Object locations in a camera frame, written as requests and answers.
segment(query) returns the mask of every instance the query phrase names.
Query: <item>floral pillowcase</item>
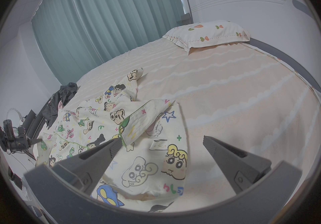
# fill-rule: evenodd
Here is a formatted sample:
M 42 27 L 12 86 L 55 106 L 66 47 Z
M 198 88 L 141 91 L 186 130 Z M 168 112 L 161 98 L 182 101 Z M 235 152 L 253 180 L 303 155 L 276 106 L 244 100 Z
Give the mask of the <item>floral pillowcase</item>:
M 250 33 L 230 21 L 210 21 L 176 27 L 163 38 L 189 52 L 190 48 L 250 41 Z

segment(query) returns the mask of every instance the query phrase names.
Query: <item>gray mechanical base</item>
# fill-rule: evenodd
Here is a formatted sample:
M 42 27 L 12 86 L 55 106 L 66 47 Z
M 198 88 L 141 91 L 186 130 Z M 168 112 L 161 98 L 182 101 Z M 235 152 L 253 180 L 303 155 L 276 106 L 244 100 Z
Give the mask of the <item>gray mechanical base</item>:
M 23 186 L 31 201 L 45 212 L 52 223 L 258 224 L 269 223 L 273 219 L 285 205 L 301 177 L 301 171 L 285 161 L 279 162 L 270 170 L 269 160 L 212 137 L 204 136 L 203 145 L 230 182 L 236 196 L 200 210 L 142 213 L 109 206 L 90 198 L 92 186 L 102 176 L 97 178 L 98 170 L 94 170 L 91 165 L 96 164 L 101 168 L 99 175 L 104 172 L 115 156 L 115 151 L 121 146 L 121 141 L 117 139 L 59 162 L 60 166 L 55 165 L 56 172 L 55 167 L 40 165 L 25 174 Z M 101 158 L 103 155 L 107 155 L 104 160 Z M 78 159 L 74 159 L 73 164 L 68 164 L 73 158 Z

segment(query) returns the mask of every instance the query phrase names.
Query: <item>bed sheet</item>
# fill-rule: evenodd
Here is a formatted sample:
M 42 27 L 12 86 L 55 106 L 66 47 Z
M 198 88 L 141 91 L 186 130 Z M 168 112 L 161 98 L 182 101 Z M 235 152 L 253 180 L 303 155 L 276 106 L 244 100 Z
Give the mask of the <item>bed sheet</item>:
M 284 62 L 244 43 L 191 49 L 186 55 L 161 38 L 88 72 L 65 109 L 100 95 L 136 67 L 144 68 L 137 100 L 175 99 L 186 129 L 184 194 L 166 212 L 203 208 L 235 195 L 203 146 L 204 135 L 268 158 L 272 168 L 286 160 L 303 170 L 297 188 L 302 184 L 321 143 L 320 101 Z M 39 138 L 50 132 L 43 127 Z

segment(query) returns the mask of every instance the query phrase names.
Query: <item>teal curtain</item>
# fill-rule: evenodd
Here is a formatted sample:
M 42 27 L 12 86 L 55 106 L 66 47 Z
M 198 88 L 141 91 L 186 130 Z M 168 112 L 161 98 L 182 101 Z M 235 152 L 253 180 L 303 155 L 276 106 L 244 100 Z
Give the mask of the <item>teal curtain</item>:
M 43 0 L 32 26 L 62 84 L 161 38 L 184 14 L 181 0 Z

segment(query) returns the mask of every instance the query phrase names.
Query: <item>blanket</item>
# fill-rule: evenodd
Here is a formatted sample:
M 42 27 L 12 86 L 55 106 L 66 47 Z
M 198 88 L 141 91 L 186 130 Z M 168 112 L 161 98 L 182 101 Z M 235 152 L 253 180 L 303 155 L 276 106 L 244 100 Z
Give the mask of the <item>blanket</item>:
M 174 100 L 135 101 L 143 69 L 115 81 L 74 111 L 60 109 L 53 134 L 38 144 L 37 163 L 55 163 L 110 139 L 123 147 L 91 197 L 131 210 L 161 212 L 184 192 L 187 137 Z

